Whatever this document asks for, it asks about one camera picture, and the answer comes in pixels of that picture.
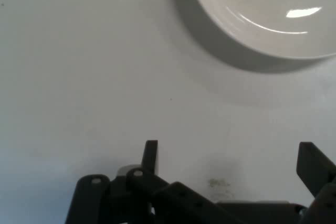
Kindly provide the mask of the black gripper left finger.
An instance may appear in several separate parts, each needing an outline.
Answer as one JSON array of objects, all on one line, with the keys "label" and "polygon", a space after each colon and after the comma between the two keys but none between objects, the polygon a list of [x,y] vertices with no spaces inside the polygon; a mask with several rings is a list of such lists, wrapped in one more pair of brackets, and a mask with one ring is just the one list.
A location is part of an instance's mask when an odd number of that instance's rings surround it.
[{"label": "black gripper left finger", "polygon": [[141,164],[114,180],[93,174],[76,184],[66,223],[241,223],[200,194],[156,175],[158,141],[145,143]]}]

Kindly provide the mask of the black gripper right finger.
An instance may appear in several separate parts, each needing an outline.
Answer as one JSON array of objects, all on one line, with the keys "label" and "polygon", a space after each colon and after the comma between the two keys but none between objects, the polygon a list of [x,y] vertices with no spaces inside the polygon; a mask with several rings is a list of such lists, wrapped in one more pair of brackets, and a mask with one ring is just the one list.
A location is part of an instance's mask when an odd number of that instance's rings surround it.
[{"label": "black gripper right finger", "polygon": [[335,223],[335,164],[312,142],[301,142],[296,172],[314,197],[300,223]]}]

